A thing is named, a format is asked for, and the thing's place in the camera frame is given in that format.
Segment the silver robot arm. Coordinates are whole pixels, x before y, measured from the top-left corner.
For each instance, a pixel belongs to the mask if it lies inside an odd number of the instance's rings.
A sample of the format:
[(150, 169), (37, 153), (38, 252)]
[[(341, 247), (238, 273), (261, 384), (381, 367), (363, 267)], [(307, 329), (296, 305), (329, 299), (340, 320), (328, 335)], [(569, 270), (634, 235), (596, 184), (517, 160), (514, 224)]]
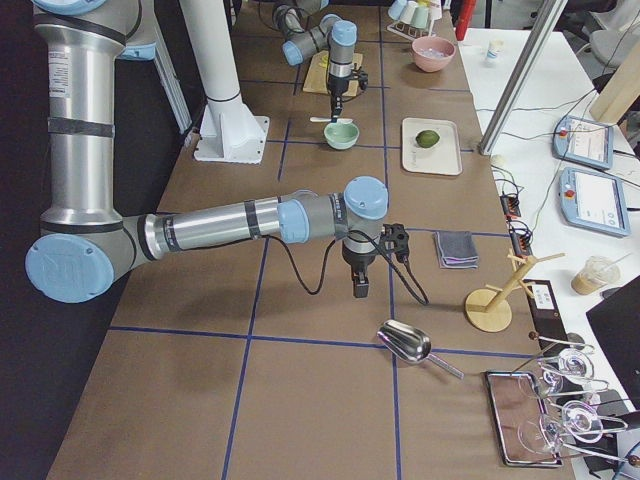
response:
[[(275, 234), (281, 243), (333, 236), (342, 241), (353, 295), (368, 295), (367, 268), (383, 255), (388, 191), (362, 176), (343, 193), (308, 190), (178, 214), (122, 217), (113, 206), (115, 60), (170, 58), (162, 47), (154, 1), (32, 1), (35, 30), (48, 45), (52, 204), (41, 215), (41, 238), (28, 250), (31, 283), (47, 297), (80, 303), (103, 294), (124, 274), (165, 254), (213, 248)], [(328, 1), (276, 1), (273, 26), (284, 34), (284, 53), (296, 65), (328, 49), (326, 86), (331, 116), (340, 122), (351, 81), (366, 88), (353, 62), (354, 23), (327, 15), (311, 30), (303, 16)], [(196, 158), (259, 164), (269, 118), (244, 103), (223, 1), (180, 1), (206, 107)]]
[(330, 122), (337, 123), (350, 83), (360, 78), (360, 70), (354, 64), (358, 30), (355, 23), (336, 14), (327, 14), (315, 27), (305, 29), (303, 20), (328, 4), (328, 1), (275, 1), (271, 20), (285, 38), (282, 51), (289, 65), (297, 66), (316, 53), (328, 51), (325, 84), (330, 95)]

